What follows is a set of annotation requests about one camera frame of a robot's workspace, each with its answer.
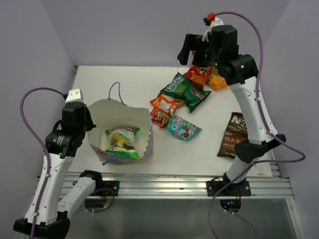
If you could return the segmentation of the brown Kettle sea salt bag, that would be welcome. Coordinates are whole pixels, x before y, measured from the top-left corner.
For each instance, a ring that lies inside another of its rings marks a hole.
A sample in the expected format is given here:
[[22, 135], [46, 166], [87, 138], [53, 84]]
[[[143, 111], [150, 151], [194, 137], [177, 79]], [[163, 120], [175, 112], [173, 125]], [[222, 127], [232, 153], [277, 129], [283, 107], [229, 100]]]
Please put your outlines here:
[[235, 145], [246, 140], [248, 132], [242, 113], [233, 112], [226, 127], [218, 157], [235, 158]]

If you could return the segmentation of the teal Foxy candy bag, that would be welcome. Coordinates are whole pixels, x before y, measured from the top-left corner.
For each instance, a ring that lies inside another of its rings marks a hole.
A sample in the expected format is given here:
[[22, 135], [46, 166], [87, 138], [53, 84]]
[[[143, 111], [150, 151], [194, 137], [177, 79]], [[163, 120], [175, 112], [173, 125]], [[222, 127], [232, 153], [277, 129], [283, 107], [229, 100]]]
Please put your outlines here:
[[172, 116], [166, 128], [179, 140], [190, 140], [202, 131], [202, 128], [178, 116]]

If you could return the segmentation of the dark green Kettle chips bag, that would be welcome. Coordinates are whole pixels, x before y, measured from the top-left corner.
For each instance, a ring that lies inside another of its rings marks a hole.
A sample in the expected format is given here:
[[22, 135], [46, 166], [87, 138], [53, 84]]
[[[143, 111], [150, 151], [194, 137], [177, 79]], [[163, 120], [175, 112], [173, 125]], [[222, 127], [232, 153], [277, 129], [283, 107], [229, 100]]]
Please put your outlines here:
[[190, 113], [192, 113], [212, 91], [204, 91], [193, 85], [181, 73], [177, 72], [171, 83], [160, 91], [161, 93], [185, 101]]

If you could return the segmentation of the orange silver snack packet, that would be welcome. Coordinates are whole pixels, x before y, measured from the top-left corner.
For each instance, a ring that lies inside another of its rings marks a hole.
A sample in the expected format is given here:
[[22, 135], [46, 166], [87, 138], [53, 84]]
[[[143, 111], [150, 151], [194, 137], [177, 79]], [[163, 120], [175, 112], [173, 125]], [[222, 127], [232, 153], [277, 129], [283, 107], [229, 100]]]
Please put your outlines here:
[[158, 110], [173, 116], [178, 108], [184, 106], [185, 100], [159, 93], [156, 98], [150, 100], [150, 104]]

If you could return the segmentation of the yellow orange snack bag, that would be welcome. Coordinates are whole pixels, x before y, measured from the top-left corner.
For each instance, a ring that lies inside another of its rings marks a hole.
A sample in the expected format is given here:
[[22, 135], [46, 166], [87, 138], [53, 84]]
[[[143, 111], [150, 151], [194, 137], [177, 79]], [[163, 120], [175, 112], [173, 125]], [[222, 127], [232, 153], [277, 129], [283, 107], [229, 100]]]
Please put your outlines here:
[[221, 77], [216, 68], [212, 68], [208, 85], [212, 88], [212, 90], [218, 90], [220, 88], [226, 87], [227, 83], [223, 77]]

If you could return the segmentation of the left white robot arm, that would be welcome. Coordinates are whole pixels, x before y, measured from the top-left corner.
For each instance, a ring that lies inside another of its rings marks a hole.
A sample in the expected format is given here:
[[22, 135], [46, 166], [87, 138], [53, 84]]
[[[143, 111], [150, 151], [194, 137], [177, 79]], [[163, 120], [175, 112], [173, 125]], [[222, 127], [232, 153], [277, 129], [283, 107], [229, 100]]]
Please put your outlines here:
[[13, 230], [31, 238], [63, 239], [68, 234], [70, 219], [90, 194], [102, 193], [102, 175], [83, 171], [75, 186], [63, 198], [60, 193], [66, 174], [86, 132], [95, 128], [83, 102], [66, 103], [62, 119], [45, 139], [48, 152], [34, 199], [25, 216], [14, 222]]

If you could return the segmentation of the light green chips bag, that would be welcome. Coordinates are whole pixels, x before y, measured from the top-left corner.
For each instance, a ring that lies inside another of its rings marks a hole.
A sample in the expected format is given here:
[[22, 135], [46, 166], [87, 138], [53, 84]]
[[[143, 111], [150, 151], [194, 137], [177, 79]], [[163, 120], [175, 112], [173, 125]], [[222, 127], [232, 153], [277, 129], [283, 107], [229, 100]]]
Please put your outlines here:
[[139, 127], [121, 126], [105, 130], [105, 134], [110, 140], [110, 146], [105, 151], [122, 157], [139, 159], [135, 150], [135, 138]]

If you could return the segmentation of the red Doritos chips bag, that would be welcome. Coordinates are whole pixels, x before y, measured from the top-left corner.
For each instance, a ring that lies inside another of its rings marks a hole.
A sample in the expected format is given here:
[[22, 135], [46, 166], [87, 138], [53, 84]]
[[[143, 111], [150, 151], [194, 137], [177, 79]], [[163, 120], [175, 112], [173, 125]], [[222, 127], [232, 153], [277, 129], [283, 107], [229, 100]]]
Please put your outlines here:
[[189, 70], [184, 73], [184, 77], [199, 89], [204, 90], [204, 85], [208, 83], [213, 67], [197, 67], [191, 64]]

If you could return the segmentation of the small red snack packet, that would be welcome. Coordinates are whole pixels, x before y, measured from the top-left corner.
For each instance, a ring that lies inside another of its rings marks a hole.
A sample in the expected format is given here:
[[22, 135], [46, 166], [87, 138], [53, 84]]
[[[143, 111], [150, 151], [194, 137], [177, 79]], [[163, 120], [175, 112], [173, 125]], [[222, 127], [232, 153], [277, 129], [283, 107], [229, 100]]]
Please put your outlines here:
[[171, 116], [157, 108], [153, 108], [151, 113], [151, 121], [159, 128], [165, 128], [171, 118]]

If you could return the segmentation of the white patterned paper bag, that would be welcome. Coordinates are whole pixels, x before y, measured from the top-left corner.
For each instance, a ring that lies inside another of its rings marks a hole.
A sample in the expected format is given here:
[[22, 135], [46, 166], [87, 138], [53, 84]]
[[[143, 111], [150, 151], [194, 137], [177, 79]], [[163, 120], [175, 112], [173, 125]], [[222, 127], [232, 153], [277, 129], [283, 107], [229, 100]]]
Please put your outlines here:
[[140, 163], [152, 158], [150, 111], [126, 104], [119, 82], [109, 88], [105, 99], [94, 102], [88, 109], [96, 125], [88, 132], [88, 142], [102, 165]]

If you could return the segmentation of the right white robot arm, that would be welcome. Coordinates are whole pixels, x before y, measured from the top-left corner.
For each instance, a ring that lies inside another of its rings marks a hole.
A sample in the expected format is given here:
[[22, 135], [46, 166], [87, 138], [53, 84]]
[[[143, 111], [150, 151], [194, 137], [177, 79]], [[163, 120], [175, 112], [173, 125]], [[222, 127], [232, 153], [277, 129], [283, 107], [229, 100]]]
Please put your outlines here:
[[286, 137], [271, 124], [257, 82], [259, 71], [255, 59], [249, 54], [239, 54], [237, 29], [231, 25], [215, 26], [207, 41], [203, 41], [201, 35], [187, 34], [177, 56], [180, 64], [187, 64], [191, 51], [194, 52], [195, 66], [217, 68], [235, 95], [246, 124], [248, 138], [235, 144], [235, 160], [223, 175], [222, 190], [231, 196], [239, 191], [248, 168], [265, 153], [285, 142]]

